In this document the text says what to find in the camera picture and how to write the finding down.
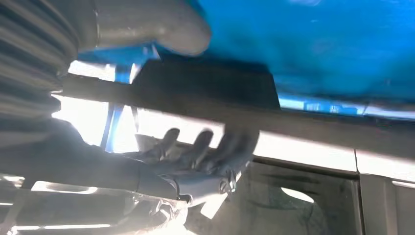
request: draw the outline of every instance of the gray panel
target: gray panel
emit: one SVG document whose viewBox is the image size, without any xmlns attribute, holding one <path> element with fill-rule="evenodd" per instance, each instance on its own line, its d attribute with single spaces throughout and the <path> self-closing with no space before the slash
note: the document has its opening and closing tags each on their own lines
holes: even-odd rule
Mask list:
<svg viewBox="0 0 415 235">
<path fill-rule="evenodd" d="M 380 176 L 361 175 L 360 183 L 366 235 L 398 235 L 392 181 Z"/>
</svg>

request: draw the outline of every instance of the glove finger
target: glove finger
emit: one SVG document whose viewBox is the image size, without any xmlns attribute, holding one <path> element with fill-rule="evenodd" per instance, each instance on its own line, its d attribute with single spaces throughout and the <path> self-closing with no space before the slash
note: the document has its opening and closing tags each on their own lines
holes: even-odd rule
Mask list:
<svg viewBox="0 0 415 235">
<path fill-rule="evenodd" d="M 147 164 L 163 161 L 171 147 L 173 147 L 174 143 L 176 142 L 179 134 L 180 130 L 177 128 L 168 130 L 163 139 L 158 144 L 156 144 L 156 146 L 141 155 L 140 160 L 144 161 Z"/>
<path fill-rule="evenodd" d="M 196 138 L 192 148 L 183 153 L 179 159 L 181 164 L 197 168 L 205 159 L 209 151 L 209 144 L 212 141 L 213 132 L 211 130 L 202 131 Z"/>
<path fill-rule="evenodd" d="M 249 162 L 253 160 L 253 152 L 258 142 L 259 131 L 246 130 L 239 138 L 238 145 L 233 153 L 217 163 L 219 174 L 224 174 L 227 170 L 236 173 L 245 171 Z"/>
<path fill-rule="evenodd" d="M 229 156 L 237 147 L 240 130 L 225 126 L 224 132 L 217 149 L 200 164 L 198 168 L 200 171 L 210 172 L 219 161 Z"/>
</svg>

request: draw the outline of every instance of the metal bar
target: metal bar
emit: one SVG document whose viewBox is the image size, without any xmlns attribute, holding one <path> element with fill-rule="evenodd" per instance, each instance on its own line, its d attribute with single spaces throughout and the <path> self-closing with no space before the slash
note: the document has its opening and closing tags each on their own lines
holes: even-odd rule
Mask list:
<svg viewBox="0 0 415 235">
<path fill-rule="evenodd" d="M 171 96 L 157 91 L 138 94 L 130 85 L 73 74 L 65 78 L 63 83 L 61 95 L 64 96 L 116 102 L 232 125 L 249 125 L 301 139 L 414 158 L 415 124 L 411 122 L 284 110 L 271 112 L 179 94 Z"/>
</svg>

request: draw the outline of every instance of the metal frame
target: metal frame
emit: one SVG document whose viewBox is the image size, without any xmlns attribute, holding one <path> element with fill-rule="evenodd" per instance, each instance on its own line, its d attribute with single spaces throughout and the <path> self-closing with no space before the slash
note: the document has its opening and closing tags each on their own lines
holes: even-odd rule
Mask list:
<svg viewBox="0 0 415 235">
<path fill-rule="evenodd" d="M 67 76 L 63 83 L 63 96 L 121 103 L 233 125 L 249 125 L 301 139 L 382 155 L 414 158 L 415 124 L 411 122 L 286 110 L 269 111 L 200 97 L 166 95 L 157 91 L 137 93 L 131 85 L 74 74 Z"/>
</svg>

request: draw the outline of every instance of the gloved hand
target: gloved hand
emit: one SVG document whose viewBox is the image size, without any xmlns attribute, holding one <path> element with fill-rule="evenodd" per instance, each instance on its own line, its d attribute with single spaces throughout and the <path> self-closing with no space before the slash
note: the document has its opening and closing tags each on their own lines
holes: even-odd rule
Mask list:
<svg viewBox="0 0 415 235">
<path fill-rule="evenodd" d="M 135 158 L 169 181 L 179 198 L 187 200 L 190 206 L 203 203 L 212 195 L 235 191 L 237 177 L 253 159 L 259 131 L 226 127 L 218 148 L 210 150 L 213 133 L 205 130 L 191 148 L 172 156 L 168 153 L 179 132 L 169 130 L 154 148 Z"/>
</svg>

